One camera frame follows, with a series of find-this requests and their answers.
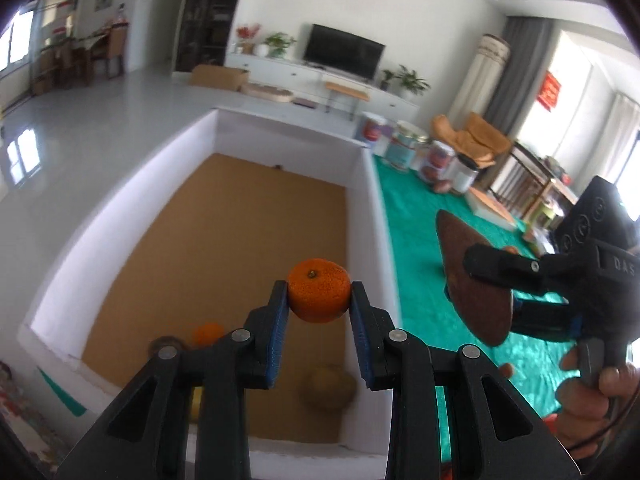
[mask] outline white cabinet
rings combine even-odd
[[[292,61],[246,54],[227,54],[225,66],[248,70],[250,81],[286,88],[297,96],[311,99],[321,105],[326,104],[329,97],[329,92],[324,87],[324,80],[330,78],[339,84],[353,86],[369,94],[369,102],[358,104],[359,111],[366,110],[393,121],[405,120],[409,122],[415,119],[418,112],[417,105],[396,95]],[[333,106],[342,110],[351,110],[353,101],[350,98],[340,96],[335,100]]]

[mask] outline green tablecloth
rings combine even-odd
[[[478,345],[496,364],[512,363],[516,375],[514,386],[529,404],[544,416],[558,404],[555,390],[569,375],[558,369],[558,362],[569,344],[549,343],[510,334],[502,345],[489,348],[476,339],[444,296],[445,276],[435,219],[439,209],[446,209],[482,233],[495,247],[523,245],[519,232],[511,233],[473,215],[464,197],[437,195],[412,171],[399,173],[375,158],[396,264],[402,326],[430,346],[457,350],[465,343]],[[560,301],[547,295],[548,301]],[[450,458],[449,431],[444,394],[438,389],[440,441],[444,460]]]

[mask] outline white curtain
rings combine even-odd
[[[464,128],[471,112],[484,114],[500,81],[509,53],[509,45],[500,38],[485,34],[480,39],[478,54],[447,114],[455,130]]]
[[[640,105],[624,94],[617,94],[600,139],[572,186],[578,195],[596,175],[610,182],[620,176],[639,128]]]

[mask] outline black cable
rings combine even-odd
[[[588,446],[589,444],[592,444],[593,442],[597,442],[598,440],[600,440],[614,426],[618,425],[620,423],[620,421],[628,415],[628,413],[631,411],[631,407],[634,405],[634,403],[636,402],[636,400],[638,399],[639,396],[640,396],[640,381],[638,381],[638,386],[636,386],[636,390],[635,390],[634,394],[631,396],[631,399],[629,400],[629,402],[625,404],[625,407],[622,410],[620,410],[620,413],[618,413],[618,415],[609,424],[607,424],[601,430],[596,431],[590,437],[585,438],[584,440],[581,440],[580,442],[578,442],[578,444],[574,444],[573,446],[569,446],[568,448],[566,448],[566,450],[569,453],[571,453],[572,451],[575,451],[576,449],[580,449],[581,447]]]

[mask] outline black lid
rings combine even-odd
[[[462,164],[464,164],[470,170],[474,170],[474,171],[480,170],[480,167],[476,164],[476,162],[470,156],[466,156],[464,153],[458,154],[458,160],[462,162]]]

